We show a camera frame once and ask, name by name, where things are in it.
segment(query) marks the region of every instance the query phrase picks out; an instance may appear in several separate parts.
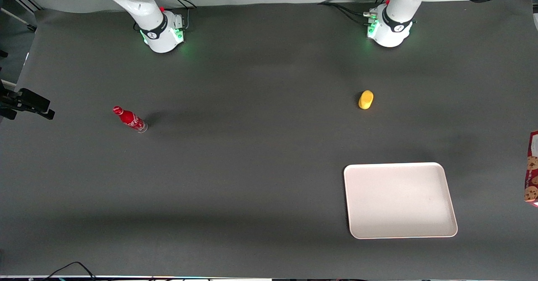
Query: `coca-cola bottle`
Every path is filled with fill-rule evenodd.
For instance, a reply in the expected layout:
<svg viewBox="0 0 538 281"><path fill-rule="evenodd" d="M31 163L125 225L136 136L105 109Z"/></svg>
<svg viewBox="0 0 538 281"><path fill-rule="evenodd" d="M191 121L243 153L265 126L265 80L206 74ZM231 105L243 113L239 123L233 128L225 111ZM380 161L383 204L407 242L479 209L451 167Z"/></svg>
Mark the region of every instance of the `coca-cola bottle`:
<svg viewBox="0 0 538 281"><path fill-rule="evenodd" d="M114 106L112 109L114 114L118 115L120 120L130 128L137 130L139 133L144 133L148 129L148 124L140 117L136 116L131 111L126 111L119 106Z"/></svg>

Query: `white tray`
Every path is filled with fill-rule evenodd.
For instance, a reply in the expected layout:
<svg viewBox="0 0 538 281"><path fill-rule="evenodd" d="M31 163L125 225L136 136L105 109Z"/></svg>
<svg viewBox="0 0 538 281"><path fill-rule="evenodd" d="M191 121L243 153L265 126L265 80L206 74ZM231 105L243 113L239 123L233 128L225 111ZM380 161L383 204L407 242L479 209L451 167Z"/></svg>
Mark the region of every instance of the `white tray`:
<svg viewBox="0 0 538 281"><path fill-rule="evenodd" d="M357 239L452 237L458 231L437 163L349 165L344 183L349 229Z"/></svg>

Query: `gray backdrop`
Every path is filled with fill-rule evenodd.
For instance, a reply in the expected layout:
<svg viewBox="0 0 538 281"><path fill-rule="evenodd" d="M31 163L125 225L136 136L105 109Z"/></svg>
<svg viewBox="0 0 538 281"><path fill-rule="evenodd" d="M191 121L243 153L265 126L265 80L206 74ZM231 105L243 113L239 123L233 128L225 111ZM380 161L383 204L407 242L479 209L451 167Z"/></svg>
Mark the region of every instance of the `gray backdrop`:
<svg viewBox="0 0 538 281"><path fill-rule="evenodd" d="M425 3L396 49L320 5L190 16L159 55L127 13L37 15L19 87L56 117L0 124L3 274L536 279L530 0ZM459 233L354 239L342 170L382 162L442 164Z"/></svg>

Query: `yellow object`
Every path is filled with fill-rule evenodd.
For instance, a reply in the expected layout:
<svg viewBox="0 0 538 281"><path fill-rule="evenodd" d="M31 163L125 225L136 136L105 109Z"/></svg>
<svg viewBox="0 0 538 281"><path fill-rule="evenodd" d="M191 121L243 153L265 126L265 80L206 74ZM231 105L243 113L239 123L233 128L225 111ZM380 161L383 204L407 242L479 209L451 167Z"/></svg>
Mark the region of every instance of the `yellow object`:
<svg viewBox="0 0 538 281"><path fill-rule="evenodd" d="M362 93L359 98L359 107L363 110L367 110L373 101L373 93L369 90L366 90Z"/></svg>

